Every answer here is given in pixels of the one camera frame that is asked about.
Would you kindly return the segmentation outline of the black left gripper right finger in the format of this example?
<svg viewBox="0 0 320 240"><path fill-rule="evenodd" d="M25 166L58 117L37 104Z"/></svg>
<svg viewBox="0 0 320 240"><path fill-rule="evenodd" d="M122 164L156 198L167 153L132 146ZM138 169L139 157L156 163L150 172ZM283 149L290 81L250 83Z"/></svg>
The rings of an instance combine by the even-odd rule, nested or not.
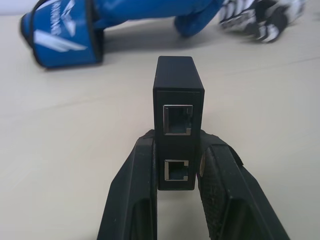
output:
<svg viewBox="0 0 320 240"><path fill-rule="evenodd" d="M211 240L288 240L255 177L218 136L200 133L197 180Z"/></svg>

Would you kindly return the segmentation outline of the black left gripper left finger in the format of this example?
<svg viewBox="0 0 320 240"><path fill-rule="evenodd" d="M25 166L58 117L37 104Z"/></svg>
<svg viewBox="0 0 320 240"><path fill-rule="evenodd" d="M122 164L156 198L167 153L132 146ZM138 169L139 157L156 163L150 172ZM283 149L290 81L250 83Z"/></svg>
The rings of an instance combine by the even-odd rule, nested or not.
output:
<svg viewBox="0 0 320 240"><path fill-rule="evenodd" d="M155 240L157 167L153 129L139 137L111 182L97 239Z"/></svg>

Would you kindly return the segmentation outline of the blue black-white gloved hand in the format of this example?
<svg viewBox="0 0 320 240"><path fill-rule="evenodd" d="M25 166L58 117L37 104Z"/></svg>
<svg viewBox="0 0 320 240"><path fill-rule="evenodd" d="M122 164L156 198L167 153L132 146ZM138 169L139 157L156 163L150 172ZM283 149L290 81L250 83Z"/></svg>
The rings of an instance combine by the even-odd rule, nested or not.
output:
<svg viewBox="0 0 320 240"><path fill-rule="evenodd" d="M176 31L188 38L219 15L221 29L241 32L261 43L276 41L306 7L304 0L95 0L93 4L98 29L173 17Z"/></svg>

